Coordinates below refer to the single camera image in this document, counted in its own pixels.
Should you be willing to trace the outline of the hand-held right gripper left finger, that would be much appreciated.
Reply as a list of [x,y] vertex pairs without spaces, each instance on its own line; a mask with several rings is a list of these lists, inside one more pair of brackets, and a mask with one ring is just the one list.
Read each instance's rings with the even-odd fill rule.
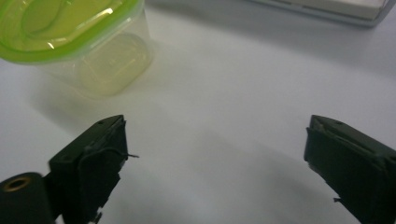
[[96,223],[128,160],[126,120],[101,119],[49,160],[48,182],[64,224]]

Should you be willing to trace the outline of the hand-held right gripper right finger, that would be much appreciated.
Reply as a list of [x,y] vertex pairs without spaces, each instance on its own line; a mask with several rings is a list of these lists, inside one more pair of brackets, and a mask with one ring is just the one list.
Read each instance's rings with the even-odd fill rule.
[[306,128],[304,160],[361,224],[396,224],[396,150],[318,115]]

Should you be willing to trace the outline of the green plastic bowl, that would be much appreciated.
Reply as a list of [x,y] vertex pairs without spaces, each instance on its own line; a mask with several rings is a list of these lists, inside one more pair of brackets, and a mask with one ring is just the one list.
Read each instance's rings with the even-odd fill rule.
[[0,58],[109,96],[153,57],[145,0],[0,0]]

